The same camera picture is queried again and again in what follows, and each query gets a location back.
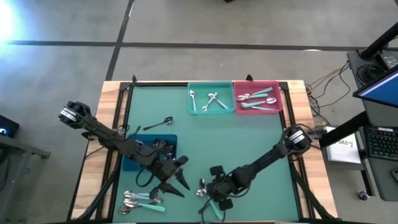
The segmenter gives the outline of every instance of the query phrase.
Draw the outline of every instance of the plastic tray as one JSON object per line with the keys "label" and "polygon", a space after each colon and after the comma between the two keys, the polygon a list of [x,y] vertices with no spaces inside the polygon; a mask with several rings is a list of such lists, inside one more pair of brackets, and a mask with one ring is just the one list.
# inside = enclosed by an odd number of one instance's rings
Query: plastic tray
{"label": "plastic tray", "polygon": [[[177,156],[177,136],[175,134],[137,134],[136,140],[144,143],[144,145],[153,147],[155,139],[167,140],[171,145],[174,146],[173,157]],[[123,159],[122,169],[124,171],[139,171],[141,165],[139,162],[132,161],[130,159]]]}
{"label": "plastic tray", "polygon": [[[195,91],[195,104],[197,110],[193,109],[192,97],[189,91]],[[223,108],[216,100],[213,100],[209,105],[207,111],[201,108],[205,106],[210,100],[209,93],[218,93],[217,99],[224,103],[229,109]],[[222,82],[193,82],[188,83],[188,110],[191,114],[227,114],[235,110],[234,90],[232,81]]]}
{"label": "plastic tray", "polygon": [[[245,93],[253,94],[257,91],[263,90],[265,88],[272,87],[272,90],[267,92],[268,97],[275,97],[276,103],[269,105],[263,103],[257,105],[265,108],[272,108],[273,110],[257,110],[257,109],[244,109],[241,106],[241,101],[236,101],[236,113],[237,114],[276,114],[283,109],[282,98],[280,97],[279,84],[277,81],[238,81],[234,82],[234,94],[235,100],[239,95]],[[258,101],[265,101],[267,97],[264,98],[252,98],[245,100],[245,103],[253,103]]]}

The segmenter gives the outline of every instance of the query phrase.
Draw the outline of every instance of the utensil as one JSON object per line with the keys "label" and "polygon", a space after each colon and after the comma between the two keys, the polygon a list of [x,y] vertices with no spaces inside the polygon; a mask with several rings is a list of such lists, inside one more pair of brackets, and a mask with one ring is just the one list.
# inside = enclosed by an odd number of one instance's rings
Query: utensil
{"label": "utensil", "polygon": [[124,199],[124,204],[127,207],[131,207],[131,208],[137,208],[138,206],[144,207],[144,208],[149,208],[158,212],[165,212],[166,208],[162,207],[162,206],[158,206],[157,204],[153,204],[153,203],[157,203],[156,201],[153,201],[152,203],[138,203],[136,200],[133,200],[131,198],[127,198]]}
{"label": "utensil", "polygon": [[208,105],[215,99],[215,97],[218,95],[217,92],[214,93],[214,98],[210,98],[209,102],[207,102],[206,106],[202,107],[201,110],[207,111]]}
{"label": "utensil", "polygon": [[218,104],[220,104],[224,109],[229,109],[223,102],[221,102],[219,99],[216,98],[216,96],[212,93],[207,94],[210,98],[214,98],[214,100],[217,101]]}
{"label": "utensil", "polygon": [[193,110],[196,111],[197,110],[197,105],[195,103],[195,91],[190,90],[189,91],[189,95],[192,97]]}
{"label": "utensil", "polygon": [[251,108],[257,109],[257,110],[274,110],[272,108],[263,108],[263,107],[260,107],[260,106],[252,106]]}
{"label": "utensil", "polygon": [[274,103],[276,103],[276,98],[275,98],[275,97],[268,97],[268,98],[266,99],[266,102],[267,102],[267,104],[269,104],[269,105],[274,104]]}
{"label": "utensil", "polygon": [[199,190],[195,192],[195,195],[198,197],[204,197],[207,195],[206,184],[204,179],[199,180]]}
{"label": "utensil", "polygon": [[160,122],[159,124],[155,124],[155,125],[152,125],[152,126],[148,126],[148,127],[145,127],[145,128],[143,128],[142,130],[143,131],[146,131],[146,130],[148,130],[148,129],[150,129],[150,128],[153,128],[153,127],[156,127],[156,126],[158,126],[158,125],[161,125],[161,124],[171,124],[173,122],[173,117],[166,117],[165,119],[164,119],[164,121],[163,122]]}
{"label": "utensil", "polygon": [[261,98],[261,97],[267,97],[268,93],[262,93],[262,94],[258,94],[258,95],[253,95],[253,94],[249,94],[249,93],[245,93],[243,95],[239,95],[237,100],[238,101],[245,101],[251,98]]}
{"label": "utensil", "polygon": [[131,190],[125,191],[124,192],[124,197],[126,197],[126,198],[134,197],[136,199],[146,199],[146,198],[148,198],[148,200],[150,200],[149,193],[134,193]]}
{"label": "utensil", "polygon": [[243,108],[250,108],[250,107],[252,107],[252,106],[257,106],[257,105],[260,105],[260,104],[262,104],[262,103],[265,103],[265,101],[254,102],[254,103],[241,103],[241,106],[242,106]]}
{"label": "utensil", "polygon": [[268,93],[269,91],[272,91],[272,90],[273,90],[273,88],[269,87],[269,88],[265,88],[263,90],[257,91],[255,93],[253,93],[252,95],[257,95],[257,94],[260,94],[260,93]]}
{"label": "utensil", "polygon": [[[124,199],[124,205],[129,207],[130,209],[142,207],[141,205],[138,205],[138,204],[132,202],[132,200],[134,201],[134,199],[125,198]],[[163,199],[162,198],[157,198],[157,199],[151,201],[150,203],[148,203],[148,205],[160,205],[162,203],[163,203]]]}
{"label": "utensil", "polygon": [[127,205],[122,205],[119,207],[119,214],[126,215],[130,213],[132,208],[128,207]]}
{"label": "utensil", "polygon": [[223,216],[221,215],[221,212],[218,210],[218,208],[214,204],[213,200],[210,200],[210,206],[211,206],[211,209],[213,210],[214,214],[217,216],[218,220],[222,220]]}

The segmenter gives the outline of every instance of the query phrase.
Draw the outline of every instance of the pink tray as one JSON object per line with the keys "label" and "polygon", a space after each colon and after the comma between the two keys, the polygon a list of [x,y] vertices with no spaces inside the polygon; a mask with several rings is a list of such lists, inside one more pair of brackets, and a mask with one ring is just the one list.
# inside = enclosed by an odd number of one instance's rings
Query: pink tray
{"label": "pink tray", "polygon": [[[276,103],[269,105],[267,103],[260,104],[258,106],[265,108],[272,108],[274,110],[257,110],[257,109],[244,109],[241,106],[240,101],[236,101],[236,113],[237,114],[276,114],[279,113],[283,109],[282,98],[280,97],[279,84],[277,81],[238,81],[234,82],[234,94],[235,99],[238,98],[239,95],[243,95],[245,93],[255,93],[257,91],[263,90],[265,88],[272,87],[272,91],[268,92],[268,97],[275,97]],[[253,103],[258,101],[265,101],[267,98],[253,98],[248,99],[243,102],[245,103]]]}

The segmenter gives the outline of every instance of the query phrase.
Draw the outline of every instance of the computer monitor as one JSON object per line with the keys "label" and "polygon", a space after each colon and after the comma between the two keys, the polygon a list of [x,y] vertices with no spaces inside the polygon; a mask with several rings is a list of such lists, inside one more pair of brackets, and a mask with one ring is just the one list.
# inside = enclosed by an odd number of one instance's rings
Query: computer monitor
{"label": "computer monitor", "polygon": [[398,108],[398,65],[362,86],[353,96]]}

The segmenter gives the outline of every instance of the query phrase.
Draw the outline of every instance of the silverware pile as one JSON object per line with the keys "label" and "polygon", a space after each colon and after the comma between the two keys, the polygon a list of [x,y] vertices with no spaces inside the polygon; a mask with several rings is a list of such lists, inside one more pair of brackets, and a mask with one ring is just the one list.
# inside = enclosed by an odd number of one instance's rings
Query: silverware pile
{"label": "silverware pile", "polygon": [[128,214],[131,210],[139,207],[148,208],[158,212],[165,212],[166,208],[158,206],[163,203],[162,198],[155,198],[150,203],[139,203],[137,200],[152,200],[149,198],[149,193],[134,193],[130,190],[124,192],[123,205],[119,207],[119,213],[122,215]]}
{"label": "silverware pile", "polygon": [[[189,90],[189,95],[192,97],[193,110],[196,111],[197,110],[197,106],[196,106],[196,103],[195,103],[195,91]],[[207,102],[207,104],[205,106],[203,106],[201,108],[201,110],[207,111],[208,106],[210,105],[210,103],[213,100],[216,100],[217,103],[219,105],[221,105],[224,109],[229,109],[223,102],[221,102],[219,99],[217,99],[217,95],[218,95],[217,92],[207,94],[207,96],[210,98],[210,100],[209,100],[209,102]]]}
{"label": "silverware pile", "polygon": [[275,97],[268,97],[268,92],[272,91],[272,87],[257,91],[255,93],[245,93],[243,95],[239,95],[236,98],[236,101],[245,101],[253,98],[264,98],[267,97],[265,101],[257,101],[253,103],[241,103],[242,108],[244,109],[257,109],[257,110],[274,110],[273,108],[266,108],[266,107],[261,107],[257,106],[263,103],[267,103],[268,105],[272,105],[276,103],[276,98]]}

